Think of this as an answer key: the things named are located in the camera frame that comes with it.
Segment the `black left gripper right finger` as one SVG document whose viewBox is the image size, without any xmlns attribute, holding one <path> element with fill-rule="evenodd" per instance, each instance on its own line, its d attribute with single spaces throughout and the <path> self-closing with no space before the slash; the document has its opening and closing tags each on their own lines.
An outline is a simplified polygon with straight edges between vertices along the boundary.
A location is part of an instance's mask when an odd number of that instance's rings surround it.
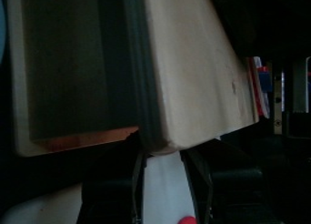
<svg viewBox="0 0 311 224">
<path fill-rule="evenodd" d="M 240 152 L 181 152 L 197 224 L 280 224 L 264 197 L 264 175 Z"/>
</svg>

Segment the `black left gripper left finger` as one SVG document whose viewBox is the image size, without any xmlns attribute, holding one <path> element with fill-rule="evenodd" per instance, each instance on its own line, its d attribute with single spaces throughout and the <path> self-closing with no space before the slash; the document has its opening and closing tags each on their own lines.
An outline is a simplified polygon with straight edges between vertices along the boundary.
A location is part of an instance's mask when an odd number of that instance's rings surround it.
<svg viewBox="0 0 311 224">
<path fill-rule="evenodd" d="M 76 224 L 141 224 L 144 154 L 108 153 L 88 171 Z"/>
</svg>

